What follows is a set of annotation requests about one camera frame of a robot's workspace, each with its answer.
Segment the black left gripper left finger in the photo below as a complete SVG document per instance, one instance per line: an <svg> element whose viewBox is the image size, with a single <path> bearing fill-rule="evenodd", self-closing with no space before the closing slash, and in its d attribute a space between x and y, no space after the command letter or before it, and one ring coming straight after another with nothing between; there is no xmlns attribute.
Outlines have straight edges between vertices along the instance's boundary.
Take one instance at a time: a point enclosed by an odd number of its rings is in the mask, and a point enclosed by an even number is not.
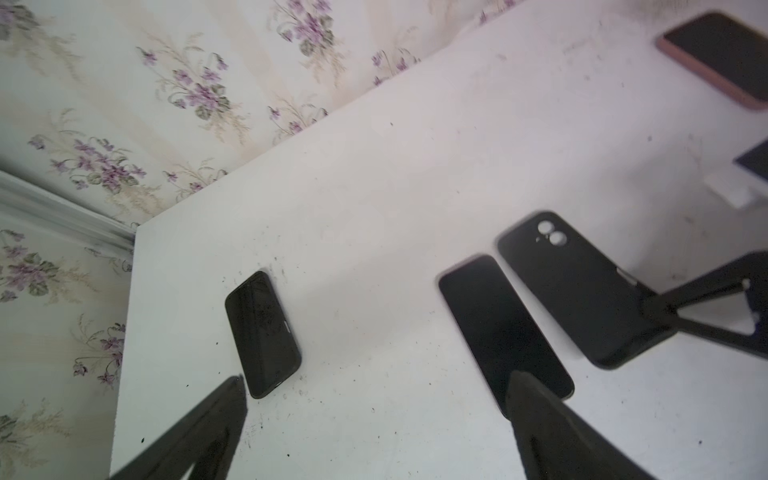
<svg viewBox="0 0 768 480"><path fill-rule="evenodd" d="M246 385L226 379L113 479L225 479L247 417Z"/></svg>

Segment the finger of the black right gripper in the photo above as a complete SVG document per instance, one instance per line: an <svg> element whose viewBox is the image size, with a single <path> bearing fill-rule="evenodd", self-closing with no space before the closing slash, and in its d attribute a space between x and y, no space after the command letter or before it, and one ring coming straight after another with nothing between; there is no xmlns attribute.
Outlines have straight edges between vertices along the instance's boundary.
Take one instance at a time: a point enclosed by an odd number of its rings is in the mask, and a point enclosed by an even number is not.
<svg viewBox="0 0 768 480"><path fill-rule="evenodd" d="M767 359L767 323L760 321L747 335L731 330L685 319L673 314L662 314L659 321L680 332L726 346L740 352Z"/></svg>
<svg viewBox="0 0 768 480"><path fill-rule="evenodd" d="M688 283L641 302L646 316L673 314L678 308L743 294L753 318L767 317L767 251L745 254Z"/></svg>

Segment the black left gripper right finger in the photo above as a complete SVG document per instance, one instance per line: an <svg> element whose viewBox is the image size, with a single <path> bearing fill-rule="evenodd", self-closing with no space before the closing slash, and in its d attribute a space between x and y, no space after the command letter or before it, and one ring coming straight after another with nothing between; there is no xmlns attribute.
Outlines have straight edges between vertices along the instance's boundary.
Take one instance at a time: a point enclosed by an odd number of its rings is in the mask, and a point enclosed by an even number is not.
<svg viewBox="0 0 768 480"><path fill-rule="evenodd" d="M528 479L652 477L527 372L511 373L506 412Z"/></svg>

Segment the black phone case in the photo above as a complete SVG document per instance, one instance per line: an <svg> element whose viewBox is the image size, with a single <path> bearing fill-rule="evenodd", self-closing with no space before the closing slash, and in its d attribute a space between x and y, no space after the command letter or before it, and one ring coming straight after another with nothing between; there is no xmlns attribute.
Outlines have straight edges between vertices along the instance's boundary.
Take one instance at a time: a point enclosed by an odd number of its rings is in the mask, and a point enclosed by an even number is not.
<svg viewBox="0 0 768 480"><path fill-rule="evenodd" d="M552 211L505 231L497 249L511 270L596 367L614 370L676 330L643 316L655 295Z"/></svg>

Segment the black phone in black case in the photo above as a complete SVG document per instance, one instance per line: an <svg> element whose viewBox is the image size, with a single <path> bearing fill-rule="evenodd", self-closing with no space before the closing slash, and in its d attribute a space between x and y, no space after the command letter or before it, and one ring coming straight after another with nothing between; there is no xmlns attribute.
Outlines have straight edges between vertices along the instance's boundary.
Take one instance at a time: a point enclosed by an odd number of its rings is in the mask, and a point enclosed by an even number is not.
<svg viewBox="0 0 768 480"><path fill-rule="evenodd" d="M301 366L299 345L271 278L264 270L251 275L225 299L225 310L254 399L263 399Z"/></svg>

